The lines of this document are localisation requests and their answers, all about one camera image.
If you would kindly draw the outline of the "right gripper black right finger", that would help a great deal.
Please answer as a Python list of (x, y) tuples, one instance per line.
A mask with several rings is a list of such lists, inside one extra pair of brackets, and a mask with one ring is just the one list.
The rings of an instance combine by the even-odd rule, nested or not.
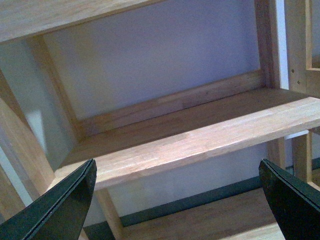
[(320, 238), (320, 192), (263, 159), (259, 178), (268, 205), (286, 240)]

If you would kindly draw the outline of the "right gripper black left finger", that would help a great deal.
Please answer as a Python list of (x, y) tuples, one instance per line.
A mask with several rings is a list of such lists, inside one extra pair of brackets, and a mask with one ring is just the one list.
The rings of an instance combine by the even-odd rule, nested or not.
[(2, 240), (77, 240), (96, 184), (90, 159), (0, 226)]

